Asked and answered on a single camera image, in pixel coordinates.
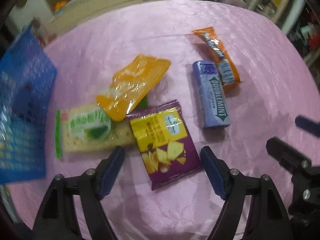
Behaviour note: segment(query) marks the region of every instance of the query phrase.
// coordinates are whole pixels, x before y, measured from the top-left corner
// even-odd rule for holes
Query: yellow label
[[[187,137],[186,128],[177,108],[133,119],[130,124],[140,152]]]

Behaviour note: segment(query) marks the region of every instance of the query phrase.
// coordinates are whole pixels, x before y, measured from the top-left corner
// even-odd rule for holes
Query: blue gripper pad
[[[124,148],[116,146],[109,158],[102,160],[96,168],[95,192],[102,200],[110,194],[112,186],[124,162]]]
[[[226,200],[232,188],[228,166],[224,161],[217,159],[209,146],[201,149],[200,158],[214,192]]]
[[[320,137],[320,123],[314,122],[302,115],[298,115],[295,120],[296,126],[313,134],[316,137]]]

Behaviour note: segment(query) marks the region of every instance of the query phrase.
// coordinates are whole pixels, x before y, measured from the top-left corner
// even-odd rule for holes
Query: plastic bag
[[[223,90],[227,92],[236,87],[241,82],[239,73],[214,29],[208,27],[195,30],[193,33],[202,38],[209,46],[213,62],[216,64],[221,76]]]
[[[177,100],[127,116],[141,158],[151,179],[151,189],[201,169]]]
[[[96,97],[97,103],[113,121],[122,121],[162,79],[170,65],[167,59],[138,55],[132,63],[114,74],[105,95]]]
[[[97,104],[57,112],[56,151],[97,151],[136,142],[127,121],[112,122]]]

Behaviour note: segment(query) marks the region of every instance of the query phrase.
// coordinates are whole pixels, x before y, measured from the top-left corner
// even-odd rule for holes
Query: green and beige snack package
[[[57,111],[55,139],[57,158],[136,143],[128,122],[113,122],[97,104]]]

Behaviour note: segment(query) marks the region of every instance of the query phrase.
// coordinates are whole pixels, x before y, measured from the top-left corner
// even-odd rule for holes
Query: orange candy bar wrapper
[[[113,75],[113,82],[96,101],[115,122],[122,121],[163,78],[171,62],[138,55],[133,62]]]
[[[193,33],[198,35],[207,43],[213,57],[212,61],[219,70],[223,90],[228,92],[236,87],[241,82],[239,73],[213,27],[195,30]]]

